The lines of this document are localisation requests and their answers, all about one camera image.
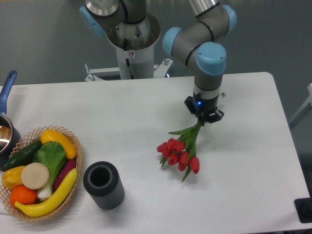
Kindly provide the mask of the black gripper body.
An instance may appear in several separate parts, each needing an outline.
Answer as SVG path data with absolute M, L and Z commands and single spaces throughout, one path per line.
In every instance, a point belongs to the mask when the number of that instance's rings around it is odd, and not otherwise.
M 193 92 L 192 104 L 194 114 L 198 117 L 205 112 L 213 111 L 217 105 L 218 96 L 212 99 L 204 99 L 201 93 Z

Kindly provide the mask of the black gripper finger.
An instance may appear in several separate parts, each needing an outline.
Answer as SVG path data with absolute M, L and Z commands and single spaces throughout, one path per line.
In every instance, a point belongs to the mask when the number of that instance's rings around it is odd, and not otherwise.
M 203 101 L 201 100 L 194 100 L 193 97 L 188 96 L 185 101 L 185 105 L 187 106 L 188 110 L 192 115 L 195 115 L 198 120 L 202 120 L 202 105 Z
M 215 123 L 220 121 L 224 117 L 224 112 L 215 109 L 213 112 L 208 113 L 204 112 L 202 115 L 202 126 L 204 126 L 206 123 Z

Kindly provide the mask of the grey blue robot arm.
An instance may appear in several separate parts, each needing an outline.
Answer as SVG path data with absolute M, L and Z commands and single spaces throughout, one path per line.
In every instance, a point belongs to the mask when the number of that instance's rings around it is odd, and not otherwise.
M 217 0 L 192 0 L 196 22 L 188 29 L 170 28 L 162 37 L 163 50 L 194 72 L 193 94 L 185 104 L 201 124 L 223 118 L 217 108 L 227 52 L 217 40 L 236 26 L 237 16 Z M 90 30 L 105 35 L 115 47 L 122 79 L 154 78 L 154 45 L 160 24 L 144 0 L 87 0 L 79 9 Z

